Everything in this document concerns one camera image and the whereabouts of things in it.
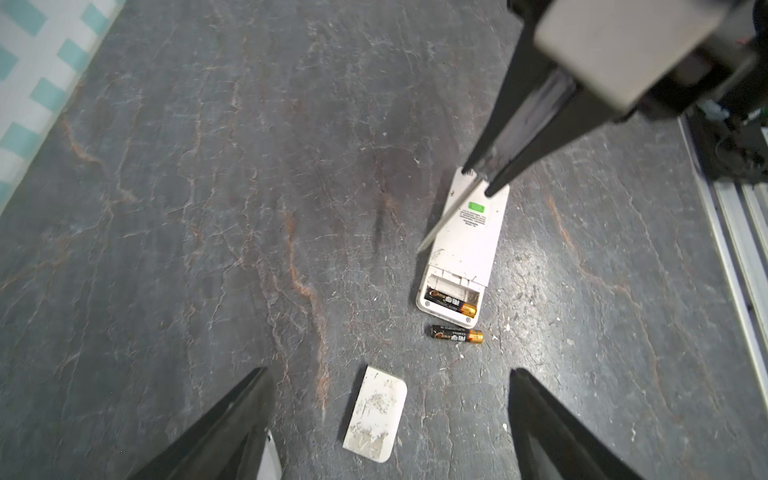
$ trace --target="battery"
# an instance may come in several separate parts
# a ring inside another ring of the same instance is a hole
[[[429,332],[433,339],[482,343],[482,332],[480,330],[467,330],[457,326],[432,325],[429,327]]]
[[[470,305],[469,303],[463,302],[458,298],[454,298],[446,293],[439,292],[438,290],[435,290],[433,288],[426,289],[426,293],[424,294],[424,300],[429,300],[430,302],[437,303],[440,306],[444,306],[449,310],[453,310],[454,312],[459,312],[462,315],[466,315],[470,318],[475,318],[475,315],[478,312],[476,306]]]

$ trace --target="gray marble tabletop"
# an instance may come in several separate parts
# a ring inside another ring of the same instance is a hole
[[[286,478],[518,478],[530,369],[647,478],[768,478],[768,419],[677,124],[511,186],[481,346],[415,246],[485,125],[503,2],[128,0],[0,217],[0,476],[125,478],[256,366]],[[409,387],[342,449],[361,366]]]

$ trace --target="battery inside compartment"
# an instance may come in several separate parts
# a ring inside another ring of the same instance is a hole
[[[460,312],[463,315],[475,318],[480,293],[465,286],[456,285],[444,278],[430,275],[427,279],[425,299],[431,300],[435,305],[440,305],[449,310]]]

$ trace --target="battery compartment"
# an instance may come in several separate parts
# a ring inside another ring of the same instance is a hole
[[[475,292],[466,286],[458,285],[434,274],[429,275],[427,278],[427,287],[443,292],[445,295],[450,295],[472,306],[477,306],[478,300],[480,300],[480,292]]]

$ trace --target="green sticker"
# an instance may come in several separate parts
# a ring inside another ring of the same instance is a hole
[[[469,209],[480,212],[480,213],[485,212],[485,207],[483,207],[482,205],[478,205],[475,202],[469,202]]]

